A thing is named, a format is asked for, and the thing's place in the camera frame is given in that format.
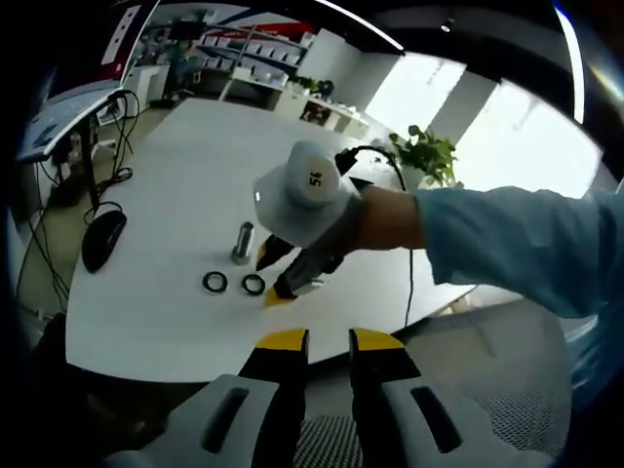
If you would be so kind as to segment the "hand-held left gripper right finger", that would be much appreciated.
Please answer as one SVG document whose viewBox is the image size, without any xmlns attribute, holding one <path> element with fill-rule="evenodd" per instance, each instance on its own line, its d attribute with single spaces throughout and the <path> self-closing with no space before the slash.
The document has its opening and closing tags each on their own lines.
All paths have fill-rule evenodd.
<svg viewBox="0 0 624 468">
<path fill-rule="evenodd" d="M 500 439 L 488 413 L 452 387 L 425 380 L 404 344 L 349 332 L 352 415 L 367 467 L 547 467 L 535 450 Z"/>
</svg>

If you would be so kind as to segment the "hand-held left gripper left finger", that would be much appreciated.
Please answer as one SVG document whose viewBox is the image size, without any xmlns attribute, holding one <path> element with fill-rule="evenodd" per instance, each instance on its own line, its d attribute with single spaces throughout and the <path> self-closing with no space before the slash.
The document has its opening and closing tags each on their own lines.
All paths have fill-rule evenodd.
<svg viewBox="0 0 624 468">
<path fill-rule="evenodd" d="M 237 374 L 223 374 L 177 407 L 165 432 L 104 467 L 291 467 L 305 415 L 306 329 L 262 338 Z"/>
</svg>

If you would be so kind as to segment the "person's right hand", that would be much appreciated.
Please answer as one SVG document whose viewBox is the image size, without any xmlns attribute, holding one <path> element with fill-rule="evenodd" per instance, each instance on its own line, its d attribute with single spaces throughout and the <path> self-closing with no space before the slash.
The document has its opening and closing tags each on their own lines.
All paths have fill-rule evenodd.
<svg viewBox="0 0 624 468">
<path fill-rule="evenodd" d="M 362 210 L 340 241 L 339 251 L 422 250 L 425 235 L 414 195 L 368 186 L 361 192 Z"/>
</svg>

